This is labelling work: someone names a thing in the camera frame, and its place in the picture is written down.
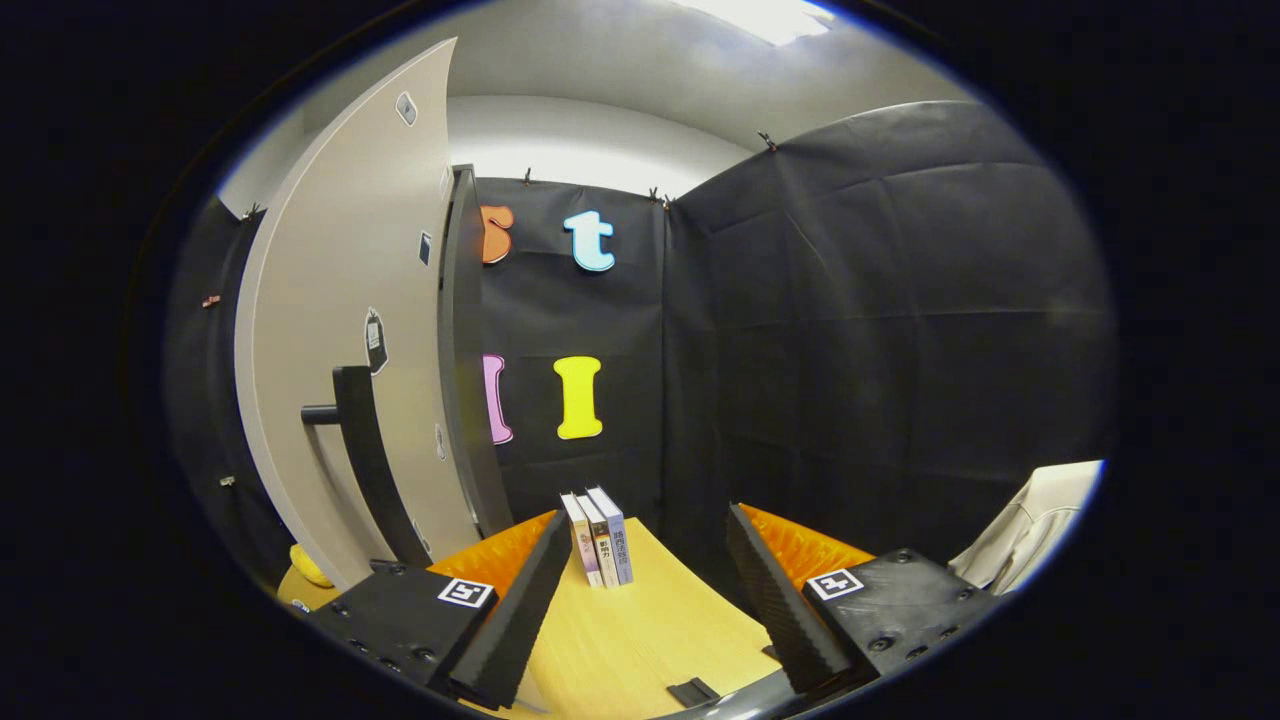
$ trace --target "ceiling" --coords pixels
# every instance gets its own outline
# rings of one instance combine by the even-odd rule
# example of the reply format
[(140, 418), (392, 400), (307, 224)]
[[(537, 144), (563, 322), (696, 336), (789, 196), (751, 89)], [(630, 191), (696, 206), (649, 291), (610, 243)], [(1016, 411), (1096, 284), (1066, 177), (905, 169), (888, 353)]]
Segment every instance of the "ceiling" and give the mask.
[(311, 96), (303, 132), (329, 123), (399, 64), (457, 37), (449, 95), (538, 95), (626, 108), (749, 150), (876, 108), (966, 99), (942, 70), (837, 19), (774, 47), (667, 0), (495, 0), (408, 32)]

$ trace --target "wooden table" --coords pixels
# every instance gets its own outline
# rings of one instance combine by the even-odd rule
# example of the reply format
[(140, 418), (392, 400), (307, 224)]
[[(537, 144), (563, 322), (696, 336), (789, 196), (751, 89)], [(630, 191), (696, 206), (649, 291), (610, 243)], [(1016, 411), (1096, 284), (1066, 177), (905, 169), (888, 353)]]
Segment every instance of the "wooden table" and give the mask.
[(781, 667), (763, 652), (763, 625), (703, 583), (639, 520), (626, 523), (634, 583), (590, 587), (576, 551), (564, 566), (520, 693), (548, 712), (518, 703), (497, 712), (471, 707), (509, 719), (655, 717), (684, 710), (667, 685), (698, 676), (727, 694)]

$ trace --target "ceiling light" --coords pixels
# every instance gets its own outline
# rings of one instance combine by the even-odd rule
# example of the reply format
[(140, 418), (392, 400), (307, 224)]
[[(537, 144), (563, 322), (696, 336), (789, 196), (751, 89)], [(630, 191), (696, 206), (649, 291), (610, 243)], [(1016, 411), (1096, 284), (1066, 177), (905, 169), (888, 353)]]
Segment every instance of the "ceiling light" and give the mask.
[(773, 45), (786, 45), (797, 37), (822, 35), (827, 26), (818, 19), (835, 15), (801, 0), (671, 0), (694, 10), (732, 23)]

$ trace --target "white door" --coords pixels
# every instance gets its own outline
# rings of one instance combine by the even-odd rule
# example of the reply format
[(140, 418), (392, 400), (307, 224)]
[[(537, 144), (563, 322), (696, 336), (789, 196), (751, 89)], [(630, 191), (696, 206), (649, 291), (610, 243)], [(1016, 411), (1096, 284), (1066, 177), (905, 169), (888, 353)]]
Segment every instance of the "white door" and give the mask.
[[(374, 375), (401, 498), (436, 560), (480, 539), (449, 451), (436, 350), (439, 247), (452, 192), (445, 88), (456, 38), (379, 81), (311, 143), (268, 206), (236, 319), (236, 386), (250, 448), (293, 537), (340, 591), (392, 553), (338, 425), (333, 368)], [(370, 309), (381, 320), (367, 331)], [(438, 447), (436, 428), (443, 436)], [(444, 459), (440, 459), (443, 448)]]

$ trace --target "white book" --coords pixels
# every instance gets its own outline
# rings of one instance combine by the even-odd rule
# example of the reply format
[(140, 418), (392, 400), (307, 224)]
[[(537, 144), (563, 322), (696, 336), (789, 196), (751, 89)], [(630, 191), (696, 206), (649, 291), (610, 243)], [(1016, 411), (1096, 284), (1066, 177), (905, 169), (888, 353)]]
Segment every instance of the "white book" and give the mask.
[(631, 552), (627, 550), (627, 528), (622, 511), (609, 500), (603, 488), (594, 487), (586, 491), (595, 507), (604, 515), (604, 521), (609, 524), (609, 539), (613, 541), (613, 562), (618, 566), (618, 584), (625, 585), (635, 580), (631, 573)]
[(568, 512), (570, 523), (573, 524), (573, 546), (577, 547), (577, 553), (582, 557), (586, 582), (591, 583), (593, 588), (598, 588), (604, 584), (604, 578), (600, 577), (600, 564), (595, 561), (595, 539), (591, 537), (586, 512), (582, 512), (582, 506), (571, 492), (562, 495), (561, 502), (564, 503), (564, 511)]
[(609, 542), (609, 523), (596, 510), (595, 503), (585, 495), (577, 496), (577, 502), (586, 512), (586, 523), (591, 527), (591, 539), (595, 541), (595, 557), (600, 561), (600, 575), (604, 578), (604, 587), (618, 587), (618, 566), (613, 562), (613, 543)]

